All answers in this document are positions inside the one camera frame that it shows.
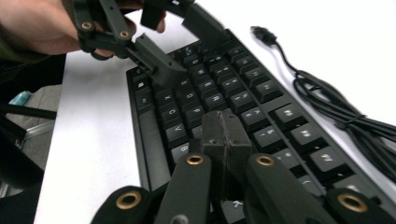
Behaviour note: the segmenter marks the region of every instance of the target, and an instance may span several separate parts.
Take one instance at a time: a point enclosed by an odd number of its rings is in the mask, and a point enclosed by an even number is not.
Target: black cable
[[[364,157],[396,183],[396,151],[382,140],[386,138],[396,143],[396,127],[366,118],[332,85],[292,66],[276,42],[276,36],[267,29],[252,26],[251,31],[265,45],[279,49],[283,61],[294,72],[292,84],[299,96],[318,112],[333,119],[336,126],[351,137]]]

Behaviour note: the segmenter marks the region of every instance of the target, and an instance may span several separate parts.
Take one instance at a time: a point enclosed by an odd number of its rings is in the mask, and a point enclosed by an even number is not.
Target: keycap
[[[179,108],[182,112],[200,105],[199,97],[194,90],[183,91],[177,97]]]
[[[300,163],[296,160],[296,158],[288,148],[282,149],[277,153],[274,153],[273,156],[278,160],[282,161],[283,165],[285,165],[285,167],[288,169],[292,169],[300,165]]]
[[[265,72],[262,68],[256,67],[244,74],[241,75],[241,78],[244,79],[245,83],[250,88],[253,88],[265,81],[269,80],[269,77],[265,75]]]
[[[230,98],[245,89],[236,77],[222,82],[220,88],[225,98]]]
[[[172,148],[171,153],[174,164],[177,164],[180,157],[189,153],[189,143]]]
[[[300,178],[298,178],[298,181],[304,186],[308,192],[315,196],[322,196],[322,193],[318,189],[318,187],[315,185],[315,183],[312,181],[311,177],[309,175],[304,175]]]
[[[177,147],[189,141],[186,129],[184,128],[184,125],[182,123],[166,129],[165,132],[169,148]]]
[[[221,93],[217,93],[204,99],[204,106],[206,112],[213,110],[223,110],[228,107]]]
[[[282,92],[272,80],[257,85],[253,91],[262,104],[282,95]]]
[[[242,59],[237,60],[233,66],[238,71],[239,74],[246,73],[247,71],[257,67],[251,56],[246,56]]]
[[[296,150],[299,153],[305,153],[312,150],[314,147],[319,147],[324,143],[319,132],[310,123],[306,123],[291,132],[292,140],[297,146]]]
[[[210,80],[210,75],[203,64],[198,64],[190,69],[192,83],[196,86],[202,82]]]
[[[373,198],[375,196],[374,192],[367,187],[366,184],[361,181],[361,179],[357,175],[351,175],[347,178],[344,178],[338,182],[332,184],[335,188],[347,188],[353,189],[359,193],[364,194],[368,198]]]
[[[293,104],[285,105],[275,111],[276,123],[282,131],[296,127],[305,119]]]
[[[198,85],[197,92],[201,99],[205,99],[211,95],[219,92],[216,83],[213,79],[209,79]]]
[[[168,129],[182,122],[180,113],[178,112],[177,106],[173,106],[161,113],[161,118],[163,121],[163,128]]]
[[[256,148],[262,153],[271,153],[284,145],[282,138],[273,126],[268,126],[253,134]]]
[[[334,152],[331,147],[325,147],[309,155],[316,167],[313,172],[317,173],[319,180],[326,181],[337,175],[342,175],[347,169],[344,161]]]
[[[191,129],[202,123],[202,116],[204,115],[205,111],[201,105],[196,106],[193,109],[190,109],[185,112],[184,116],[186,118],[187,128]]]
[[[257,131],[269,124],[268,119],[258,107],[254,107],[242,113],[240,119],[248,133]]]
[[[242,91],[230,98],[230,107],[235,114],[247,111],[255,105],[256,103],[254,103],[247,91]]]

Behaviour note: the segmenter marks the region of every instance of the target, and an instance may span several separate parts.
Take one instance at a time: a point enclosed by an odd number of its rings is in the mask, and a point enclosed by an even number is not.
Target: human hand
[[[125,0],[120,8],[140,9],[140,0]],[[125,19],[133,34],[136,26]],[[162,33],[164,19],[157,27]],[[1,35],[18,51],[56,55],[79,50],[78,33],[74,23],[64,9],[62,0],[0,0]],[[97,54],[104,57],[113,52],[98,49]]]

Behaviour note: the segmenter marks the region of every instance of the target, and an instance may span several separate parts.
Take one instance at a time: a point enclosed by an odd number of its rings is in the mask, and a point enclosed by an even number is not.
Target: keyboard
[[[136,67],[127,72],[136,152],[143,187],[162,195],[178,159],[201,139],[202,117],[228,110],[242,123],[253,150],[282,161],[319,201],[329,189],[356,190],[394,214],[396,205],[348,157],[245,46],[227,38],[209,50],[200,41],[169,53],[189,74],[170,90]],[[243,202],[223,201],[227,223],[244,223]]]

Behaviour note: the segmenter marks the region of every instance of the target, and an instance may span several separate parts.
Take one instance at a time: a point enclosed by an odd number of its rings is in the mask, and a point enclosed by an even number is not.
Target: desk
[[[396,125],[394,0],[197,3],[230,28],[292,93],[292,75],[279,53],[255,40],[249,32],[251,25],[276,34],[295,67],[334,85],[369,118]],[[145,32],[169,52],[195,40],[180,22],[168,15],[164,34],[138,27],[135,36]],[[35,223],[90,223],[115,189],[140,186],[125,76],[132,67],[129,60],[98,62],[83,52],[68,55]],[[396,202],[396,186],[373,170],[329,120],[303,105],[374,181],[383,183],[383,190]]]

